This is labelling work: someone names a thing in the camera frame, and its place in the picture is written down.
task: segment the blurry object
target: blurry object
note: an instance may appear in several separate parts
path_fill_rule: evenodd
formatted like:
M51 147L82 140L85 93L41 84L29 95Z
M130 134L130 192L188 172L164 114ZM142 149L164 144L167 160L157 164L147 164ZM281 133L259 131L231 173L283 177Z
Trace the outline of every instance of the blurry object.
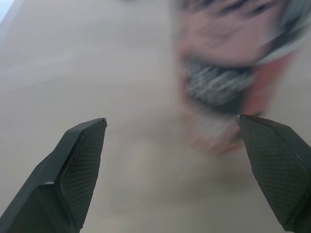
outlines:
M179 0L182 114L191 143L241 147L237 114L266 111L308 28L310 0Z
M311 148L290 127L241 115L254 176L284 230L311 232Z
M0 233L78 233L101 160L104 118L68 130L0 218Z

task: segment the light tan surface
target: light tan surface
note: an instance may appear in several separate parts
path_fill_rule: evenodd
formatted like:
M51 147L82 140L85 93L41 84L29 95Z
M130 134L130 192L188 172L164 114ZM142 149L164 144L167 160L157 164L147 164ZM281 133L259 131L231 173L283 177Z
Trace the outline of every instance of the light tan surface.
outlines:
M0 213L80 122L107 117L83 233L281 233L245 151L204 156L177 112L166 0L17 0L0 24ZM311 142L311 45L269 117Z

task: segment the textured gripper pad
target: textured gripper pad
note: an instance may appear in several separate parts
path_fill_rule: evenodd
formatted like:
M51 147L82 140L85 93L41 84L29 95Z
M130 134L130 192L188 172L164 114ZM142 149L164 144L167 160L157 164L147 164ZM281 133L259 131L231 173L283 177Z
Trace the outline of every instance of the textured gripper pad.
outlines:
M287 231L311 232L311 148L288 126L254 116L238 119L254 176Z

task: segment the black and white pattern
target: black and white pattern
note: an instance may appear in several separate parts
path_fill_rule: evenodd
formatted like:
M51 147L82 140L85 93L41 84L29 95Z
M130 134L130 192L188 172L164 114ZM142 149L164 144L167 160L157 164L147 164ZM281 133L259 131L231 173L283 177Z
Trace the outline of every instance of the black and white pattern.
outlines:
M212 110L239 113L253 83L251 67L216 67L198 59L188 61L187 95Z

